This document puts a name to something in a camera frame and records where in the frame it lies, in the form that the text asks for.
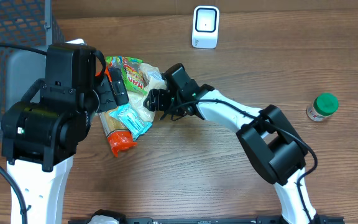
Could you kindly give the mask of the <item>teal snack packet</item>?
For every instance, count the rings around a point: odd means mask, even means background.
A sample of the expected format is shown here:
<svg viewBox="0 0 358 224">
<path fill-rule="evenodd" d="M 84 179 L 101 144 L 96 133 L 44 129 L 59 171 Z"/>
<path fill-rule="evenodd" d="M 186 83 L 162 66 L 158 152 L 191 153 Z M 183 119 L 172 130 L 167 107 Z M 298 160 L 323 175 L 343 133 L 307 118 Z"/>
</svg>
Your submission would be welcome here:
<svg viewBox="0 0 358 224">
<path fill-rule="evenodd" d="M 151 122 L 143 121 L 129 103 L 119 106 L 116 110 L 110 112 L 109 115 L 120 121 L 131 132 L 134 141 L 139 136 L 144 135 L 152 126 Z"/>
</svg>

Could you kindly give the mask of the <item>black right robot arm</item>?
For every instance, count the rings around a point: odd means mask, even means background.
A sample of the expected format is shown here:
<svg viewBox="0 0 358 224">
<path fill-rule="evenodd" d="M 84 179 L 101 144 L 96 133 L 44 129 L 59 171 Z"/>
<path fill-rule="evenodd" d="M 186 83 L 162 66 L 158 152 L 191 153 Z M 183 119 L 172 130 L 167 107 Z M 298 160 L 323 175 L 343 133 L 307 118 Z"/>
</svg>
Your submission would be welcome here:
<svg viewBox="0 0 358 224">
<path fill-rule="evenodd" d="M 166 88 L 149 91 L 143 105 L 161 111 L 173 121 L 185 116 L 218 123 L 234 132 L 254 170 L 272 184 L 285 223 L 316 223 L 317 213 L 308 197 L 305 157 L 311 148 L 301 139 L 282 111 L 242 105 L 219 90 L 199 86 L 178 63 L 162 74 Z"/>
</svg>

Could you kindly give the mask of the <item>green snack packet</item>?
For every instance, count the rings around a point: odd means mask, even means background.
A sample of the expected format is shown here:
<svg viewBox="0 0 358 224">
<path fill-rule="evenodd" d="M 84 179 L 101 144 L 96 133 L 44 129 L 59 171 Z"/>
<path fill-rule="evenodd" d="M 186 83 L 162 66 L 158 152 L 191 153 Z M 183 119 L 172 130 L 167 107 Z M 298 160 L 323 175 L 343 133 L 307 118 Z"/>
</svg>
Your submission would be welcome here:
<svg viewBox="0 0 358 224">
<path fill-rule="evenodd" d="M 133 91 L 145 95 L 145 84 L 140 72 L 140 65 L 143 60 L 133 57 L 107 56 L 106 63 L 111 68 L 119 68 L 127 91 Z"/>
</svg>

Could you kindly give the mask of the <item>green lid jar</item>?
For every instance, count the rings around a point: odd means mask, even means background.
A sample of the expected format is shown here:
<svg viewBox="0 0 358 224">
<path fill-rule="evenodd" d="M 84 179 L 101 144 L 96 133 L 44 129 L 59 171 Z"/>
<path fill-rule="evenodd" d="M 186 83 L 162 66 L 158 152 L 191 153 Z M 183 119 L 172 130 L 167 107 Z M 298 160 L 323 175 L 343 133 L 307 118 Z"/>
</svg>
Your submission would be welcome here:
<svg viewBox="0 0 358 224">
<path fill-rule="evenodd" d="M 338 108 L 339 101 L 333 94 L 322 93 L 307 107 L 306 114 L 311 120 L 321 122 L 333 115 Z"/>
</svg>

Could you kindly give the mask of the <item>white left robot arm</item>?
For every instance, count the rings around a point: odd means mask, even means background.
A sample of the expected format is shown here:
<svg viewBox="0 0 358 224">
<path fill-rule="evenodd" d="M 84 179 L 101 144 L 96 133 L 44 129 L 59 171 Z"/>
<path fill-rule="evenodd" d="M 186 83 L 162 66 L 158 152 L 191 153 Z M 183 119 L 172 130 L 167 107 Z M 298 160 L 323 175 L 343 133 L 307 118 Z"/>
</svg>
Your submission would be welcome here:
<svg viewBox="0 0 358 224">
<path fill-rule="evenodd" d="M 96 71 L 104 55 L 85 44 L 57 43 L 45 76 L 1 121 L 2 155 L 11 181 L 12 223 L 60 223 L 68 176 L 94 116 L 128 102 L 120 72 Z"/>
</svg>

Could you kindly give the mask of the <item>red snack packet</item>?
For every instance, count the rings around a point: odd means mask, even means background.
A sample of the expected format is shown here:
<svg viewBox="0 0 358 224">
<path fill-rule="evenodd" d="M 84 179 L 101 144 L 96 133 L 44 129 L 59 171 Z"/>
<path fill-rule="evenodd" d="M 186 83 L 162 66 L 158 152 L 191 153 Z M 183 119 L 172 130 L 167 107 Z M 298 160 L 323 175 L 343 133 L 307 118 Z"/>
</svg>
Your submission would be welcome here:
<svg viewBox="0 0 358 224">
<path fill-rule="evenodd" d="M 104 74 L 105 73 L 108 74 L 108 68 L 104 70 Z M 99 114 L 111 151 L 114 156 L 117 157 L 120 151 L 125 151 L 137 143 L 133 140 L 131 132 L 120 121 L 110 117 L 109 113 L 113 110 L 97 114 Z"/>
</svg>

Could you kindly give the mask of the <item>beige paper bag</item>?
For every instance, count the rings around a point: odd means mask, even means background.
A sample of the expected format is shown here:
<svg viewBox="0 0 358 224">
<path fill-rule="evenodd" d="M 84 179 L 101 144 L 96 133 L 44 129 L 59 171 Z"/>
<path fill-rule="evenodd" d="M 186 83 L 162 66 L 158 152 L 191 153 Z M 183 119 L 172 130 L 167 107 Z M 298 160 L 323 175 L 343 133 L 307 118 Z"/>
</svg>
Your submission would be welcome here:
<svg viewBox="0 0 358 224">
<path fill-rule="evenodd" d="M 166 81 L 162 78 L 160 70 L 158 67 L 153 67 L 147 63 L 141 63 L 140 65 L 140 74 L 145 80 L 146 95 L 141 95 L 140 93 L 135 93 L 129 91 L 129 104 L 131 108 L 137 111 L 137 114 L 143 121 L 153 122 L 155 117 L 154 111 L 149 111 L 144 105 L 143 102 L 146 100 L 149 91 L 152 89 L 166 89 Z"/>
</svg>

